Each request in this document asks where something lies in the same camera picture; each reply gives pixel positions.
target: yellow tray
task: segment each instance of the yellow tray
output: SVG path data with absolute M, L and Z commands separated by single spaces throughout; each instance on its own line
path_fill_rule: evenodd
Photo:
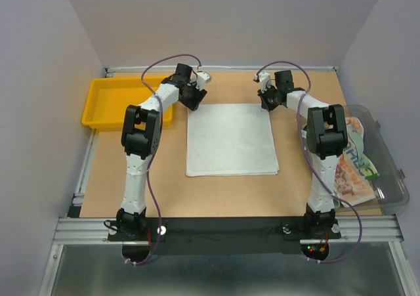
M 166 76 L 150 76 L 144 80 L 157 90 Z M 100 130 L 120 130 L 123 128 L 125 110 L 128 105 L 141 104 L 152 93 L 143 85 L 139 77 L 97 78 L 92 80 L 87 95 L 82 124 Z M 172 122 L 173 107 L 163 115 L 163 126 Z

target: tan tabletop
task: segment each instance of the tan tabletop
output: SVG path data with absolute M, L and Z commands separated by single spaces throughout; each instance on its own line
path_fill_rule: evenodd
M 260 103 L 255 72 L 212 72 L 203 104 Z M 128 76 L 140 74 L 116 74 Z M 310 72 L 311 95 L 345 105 L 335 72 Z M 293 71 L 296 87 L 307 88 L 301 72 Z M 293 110 L 280 106 L 270 112 L 274 144 L 280 164 L 277 175 L 187 177 L 187 109 L 174 105 L 174 118 L 162 133 L 150 169 L 152 188 L 164 217 L 299 216 L 305 212 L 312 175 L 299 144 Z M 100 132 L 80 217 L 115 217 L 125 189 L 126 161 L 121 132 Z M 146 191 L 147 216 L 157 216 Z M 380 210 L 361 214 L 381 214 Z

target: wall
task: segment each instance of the wall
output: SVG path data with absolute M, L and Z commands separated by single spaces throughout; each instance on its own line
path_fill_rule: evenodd
M 381 123 L 381 134 L 406 174 L 408 208 L 398 219 L 404 250 L 420 280 L 420 0 L 378 0 L 339 68 L 349 104 Z
M 376 0 L 70 0 L 107 67 L 175 53 L 206 65 L 338 65 Z
M 0 0 L 0 286 L 39 290 L 77 182 L 89 80 L 102 74 L 68 0 Z

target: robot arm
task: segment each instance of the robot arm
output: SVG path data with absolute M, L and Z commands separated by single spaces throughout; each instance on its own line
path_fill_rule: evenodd
M 190 66 L 178 64 L 175 73 L 161 82 L 155 95 L 138 106 L 127 107 L 125 112 L 121 143 L 127 158 L 127 176 L 116 227 L 132 238 L 139 238 L 146 228 L 144 191 L 150 162 L 159 147 L 160 111 L 165 112 L 177 101 L 196 110 L 207 94 L 204 86 L 211 81 L 211 76 L 197 72 L 191 78 L 191 74 Z M 157 96 L 161 100 L 162 109 L 159 109 Z M 135 125 L 144 125 L 144 129 L 138 129 Z
M 269 73 L 261 72 L 255 76 L 254 80 L 261 86 L 258 90 L 261 107 L 271 111 L 282 105 L 297 111 L 305 91 L 294 87 L 291 71 L 276 72 L 274 75 L 275 86 L 270 82 Z M 312 165 L 329 189 L 334 190 L 335 170 L 348 140 L 344 109 L 339 104 L 330 105 L 305 95 L 300 114 L 307 119 L 306 143 L 312 155 Z M 332 125 L 332 128 L 326 129 L 326 124 Z M 315 175 L 312 175 L 308 207 L 313 214 L 334 210 L 333 198 Z

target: white square sheet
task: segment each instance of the white square sheet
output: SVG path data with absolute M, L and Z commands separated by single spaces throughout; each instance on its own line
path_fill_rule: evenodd
M 188 112 L 186 174 L 275 175 L 270 116 L 259 104 L 202 104 Z

